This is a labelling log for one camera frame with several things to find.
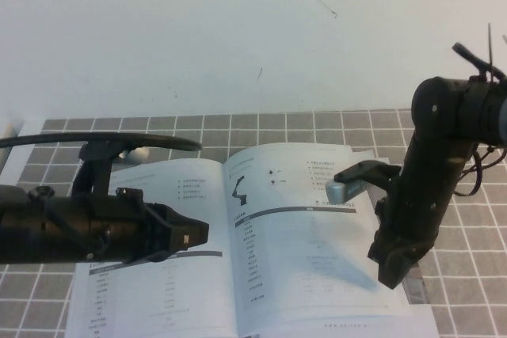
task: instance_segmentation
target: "gray grid tile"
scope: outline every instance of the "gray grid tile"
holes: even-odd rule
[[[231,131],[231,146],[257,145],[257,131],[233,130]]]
[[[467,240],[470,243],[472,250],[488,249],[498,250],[503,249],[501,237],[497,229],[489,228],[465,228]]]
[[[0,284],[0,298],[29,298],[33,284],[36,280],[35,274],[10,274],[3,276]]]
[[[375,136],[375,144],[377,146],[403,147],[401,130],[373,130],[373,136]]]
[[[40,274],[33,298],[40,300],[65,300],[72,275]]]
[[[470,253],[436,252],[441,274],[444,276],[474,276],[475,270]]]
[[[65,127],[65,122],[67,120],[65,119],[52,119],[52,120],[46,120],[44,122],[44,125],[42,126],[43,130],[57,130],[62,131]]]
[[[203,116],[179,116],[176,120],[176,129],[178,130],[195,130],[200,129],[203,125]]]
[[[52,164],[79,164],[79,148],[59,148],[55,152]]]
[[[0,301],[0,326],[4,329],[19,327],[26,304],[26,301]]]
[[[435,249],[467,249],[465,234],[461,229],[441,227],[435,241]]]
[[[402,128],[414,129],[414,122],[412,121],[412,114],[410,112],[400,112],[399,121]]]
[[[311,112],[287,114],[288,130],[313,130],[314,116]]]
[[[464,226],[494,226],[487,205],[459,205],[458,212]]]
[[[93,119],[69,119],[65,131],[89,131],[92,126]]]
[[[342,130],[324,130],[316,131],[315,138],[317,142],[324,144],[343,144],[343,131]]]
[[[50,165],[44,181],[48,183],[72,182],[77,171],[77,165]]]
[[[340,112],[316,112],[315,128],[318,130],[342,129]]]
[[[54,263],[54,264],[43,264],[42,272],[74,272],[74,263]]]
[[[51,161],[51,157],[55,152],[55,148],[33,148],[27,164],[47,164]]]
[[[373,134],[370,130],[347,130],[345,144],[349,146],[373,146]]]
[[[399,128],[396,112],[372,112],[373,128]]]
[[[507,336],[507,306],[491,306],[494,324],[497,326],[498,334]]]
[[[442,219],[441,226],[459,226],[459,217],[456,206],[449,205],[445,211],[444,218]]]
[[[259,129],[261,130],[284,130],[285,114],[260,114]]]
[[[23,320],[24,329],[54,329],[58,325],[64,302],[31,301]]]
[[[27,165],[21,172],[20,182],[42,182],[46,173],[46,165]]]
[[[507,205],[491,205],[491,210],[498,225],[507,226]]]
[[[17,338],[53,338],[54,332],[41,332],[32,330],[21,330]]]
[[[259,131],[259,144],[286,142],[286,139],[285,131]]]
[[[94,131],[117,131],[120,128],[121,118],[96,119],[93,125]]]
[[[453,334],[451,316],[447,306],[432,306],[433,316],[435,317],[436,327],[440,334]]]
[[[503,253],[472,253],[480,276],[507,275],[507,254]]]
[[[313,131],[288,131],[288,142],[315,142]]]
[[[121,122],[122,131],[145,131],[148,129],[149,118],[124,118]]]
[[[343,112],[343,128],[371,128],[370,116],[367,112]]]
[[[204,116],[205,130],[228,130],[231,124],[230,115],[206,115]]]
[[[148,124],[149,130],[173,130],[176,122],[175,116],[169,117],[152,117]]]
[[[203,146],[228,146],[229,131],[203,131]]]
[[[458,334],[492,335],[493,322],[486,306],[451,307]]]
[[[257,114],[233,115],[231,128],[240,130],[257,130]]]
[[[452,305],[483,304],[486,302],[478,279],[446,278],[444,279],[444,286],[449,303]]]
[[[482,279],[484,292],[490,304],[507,305],[507,279]]]

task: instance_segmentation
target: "white wall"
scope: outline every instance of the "white wall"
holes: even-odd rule
[[[506,0],[0,0],[0,113],[408,107],[488,21],[507,70]]]

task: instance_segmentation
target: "black cylinder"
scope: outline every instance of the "black cylinder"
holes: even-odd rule
[[[44,216],[44,208],[71,230]],[[97,215],[101,211],[109,214]],[[136,218],[138,213],[135,205],[115,196],[11,203],[0,211],[0,263],[133,260],[147,254],[148,225]],[[87,249],[81,244],[87,240],[107,244],[107,249],[102,253]]]
[[[420,137],[416,131],[397,180],[395,197],[385,207],[389,230],[411,241],[429,241],[447,210],[474,144],[465,140]]]

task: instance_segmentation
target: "black robotic arm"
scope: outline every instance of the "black robotic arm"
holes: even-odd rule
[[[363,161],[326,185],[331,203],[353,198],[367,183],[387,192],[375,206],[380,224],[368,257],[379,264],[379,281],[390,288],[433,247],[456,185],[472,171],[478,180],[471,194],[477,192],[484,158],[478,155],[479,143],[490,151],[507,146],[505,74],[461,44],[453,49],[477,67],[479,76],[468,81],[435,77],[419,85],[411,108],[415,130],[403,167]],[[474,167],[463,171],[471,158]]]

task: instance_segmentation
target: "silver component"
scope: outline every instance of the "silver component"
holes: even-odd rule
[[[368,183],[362,180],[356,180],[349,184],[329,180],[326,182],[326,194],[330,203],[338,205],[345,203],[358,196],[368,188]]]
[[[150,154],[150,148],[147,146],[142,146],[135,150],[124,150],[121,154],[118,155],[118,158],[115,162],[121,162],[124,164],[143,164],[148,159],[148,154]]]

